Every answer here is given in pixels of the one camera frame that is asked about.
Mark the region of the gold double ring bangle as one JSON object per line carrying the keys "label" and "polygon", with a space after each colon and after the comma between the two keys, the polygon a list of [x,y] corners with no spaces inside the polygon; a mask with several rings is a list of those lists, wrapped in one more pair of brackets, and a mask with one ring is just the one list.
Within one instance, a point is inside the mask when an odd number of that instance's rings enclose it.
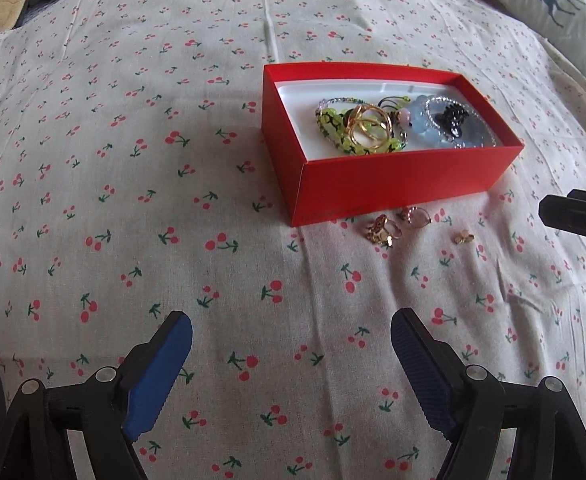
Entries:
{"label": "gold double ring bangle", "polygon": [[357,104],[344,113],[346,137],[355,146],[378,150],[394,138],[393,122],[381,107]]}

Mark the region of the red jewelry box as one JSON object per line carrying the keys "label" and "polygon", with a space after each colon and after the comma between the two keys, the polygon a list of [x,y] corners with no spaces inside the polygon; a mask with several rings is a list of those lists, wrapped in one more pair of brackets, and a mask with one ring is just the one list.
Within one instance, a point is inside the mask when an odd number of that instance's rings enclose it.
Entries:
{"label": "red jewelry box", "polygon": [[[320,133],[323,99],[375,102],[382,96],[452,96],[487,122],[498,143],[430,148],[410,140],[393,154],[346,155]],[[292,226],[370,214],[488,190],[523,148],[485,96],[464,76],[403,65],[312,62],[264,68],[261,131]]]}

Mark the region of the small gold earring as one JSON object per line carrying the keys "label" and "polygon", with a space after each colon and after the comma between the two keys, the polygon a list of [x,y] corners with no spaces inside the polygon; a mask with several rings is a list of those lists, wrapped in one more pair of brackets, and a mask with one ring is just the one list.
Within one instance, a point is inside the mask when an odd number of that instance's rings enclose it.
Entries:
{"label": "small gold earring", "polygon": [[469,244],[475,239],[476,237],[470,231],[462,230],[455,236],[454,242],[456,245]]}

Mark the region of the cherry print bed sheet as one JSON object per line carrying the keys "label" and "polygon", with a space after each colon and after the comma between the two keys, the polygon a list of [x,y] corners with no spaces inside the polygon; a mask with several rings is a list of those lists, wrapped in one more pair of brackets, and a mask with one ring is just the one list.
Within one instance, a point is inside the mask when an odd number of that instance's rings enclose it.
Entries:
{"label": "cherry print bed sheet", "polygon": [[[261,134],[273,62],[466,76],[524,148],[392,248],[293,228]],[[61,0],[0,35],[0,370],[72,384],[174,310],[193,350],[136,445],[153,479],[431,479],[446,454],[389,341],[401,307],[586,426],[586,79],[478,0]],[[456,245],[470,231],[476,239]]]}

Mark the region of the black hair claw clip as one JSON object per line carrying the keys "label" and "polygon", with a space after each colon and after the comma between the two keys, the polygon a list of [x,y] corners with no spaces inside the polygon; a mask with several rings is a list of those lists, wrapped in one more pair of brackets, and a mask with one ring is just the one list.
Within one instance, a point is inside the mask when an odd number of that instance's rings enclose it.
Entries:
{"label": "black hair claw clip", "polygon": [[450,139],[459,139],[462,136],[461,127],[470,116],[460,104],[446,105],[441,113],[433,116],[436,125],[445,133]]}

